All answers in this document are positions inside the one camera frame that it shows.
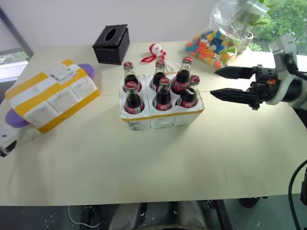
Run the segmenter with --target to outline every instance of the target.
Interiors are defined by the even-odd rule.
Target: package
[[[69,59],[5,93],[13,110],[41,132],[51,130],[99,95],[92,79]]]
[[[229,65],[248,39],[251,26],[268,8],[257,0],[221,0],[210,14],[210,24],[186,44],[186,51],[215,69]]]
[[[168,74],[167,78],[172,80],[175,76],[175,73]],[[144,110],[135,115],[127,113],[124,109],[126,101],[126,93],[123,90],[124,77],[119,81],[120,117],[130,130],[146,130],[150,128],[188,125],[192,123],[204,110],[204,104],[198,91],[197,104],[192,108],[184,108],[176,105],[176,101],[180,98],[180,95],[170,91],[172,107],[166,111],[157,110],[153,104],[156,92],[150,88],[153,79],[152,74],[141,75],[137,78],[142,84],[139,96],[144,101]]]

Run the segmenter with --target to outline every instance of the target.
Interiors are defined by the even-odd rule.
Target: white foam holder
[[[167,78],[172,80],[176,74],[166,74]],[[156,92],[150,88],[150,81],[153,78],[151,74],[145,74],[137,77],[142,84],[139,96],[144,101],[144,110],[139,114],[129,114],[124,109],[126,93],[123,90],[124,78],[119,80],[119,109],[120,117],[126,123],[130,130],[146,130],[150,128],[166,128],[171,126],[183,126],[191,124],[199,114],[204,110],[204,104],[199,91],[197,91],[197,104],[192,108],[184,108],[175,105],[180,97],[171,92],[172,108],[166,111],[157,110],[153,106],[153,100]]]

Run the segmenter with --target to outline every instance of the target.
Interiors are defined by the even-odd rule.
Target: purple object
[[[5,121],[14,128],[22,128],[29,124],[26,120],[24,120],[21,116],[19,116],[13,109],[10,109],[8,111],[8,113],[5,116]]]
[[[96,73],[95,70],[93,68],[93,66],[91,66],[90,64],[80,64],[79,67],[81,67],[82,69],[85,70],[85,72],[87,73],[87,75],[94,80]]]
[[[93,80],[96,76],[95,70],[93,66],[89,64],[80,64],[80,68],[84,69],[87,75]],[[6,116],[5,116],[5,121],[7,124],[14,128],[22,128],[24,126],[27,126],[29,123],[24,120],[21,116],[19,116],[15,110],[10,109]]]

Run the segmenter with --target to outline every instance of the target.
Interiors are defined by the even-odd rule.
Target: black cable
[[[307,81],[307,75],[298,71],[298,67],[293,59],[293,56],[291,54],[286,54],[284,56],[284,62],[287,66],[287,69],[289,73],[298,76],[299,78],[302,78]]]
[[[290,183],[289,183],[289,188],[288,188],[289,205],[290,205],[291,214],[292,214],[292,217],[293,217],[293,221],[294,221],[296,230],[301,230],[301,228],[300,228],[300,226],[299,226],[298,219],[297,219],[297,216],[296,216],[296,212],[295,212],[295,209],[294,209],[293,198],[292,198],[292,186],[293,186],[293,182],[294,182],[294,180],[295,180],[295,178],[296,178],[298,172],[299,172],[305,165],[307,165],[307,160],[304,161],[303,163],[301,163],[300,166],[294,171],[294,173],[293,173],[293,175],[292,175],[292,177],[291,177]]]

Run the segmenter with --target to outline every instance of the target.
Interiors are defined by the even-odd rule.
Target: red string
[[[141,60],[141,62],[152,62],[153,60],[155,60],[156,57],[157,57],[156,54],[153,54],[153,55],[151,55],[149,57],[144,57]]]
[[[163,50],[161,50],[161,52],[163,53],[162,56],[161,56],[161,59],[165,60],[166,52],[164,52]]]

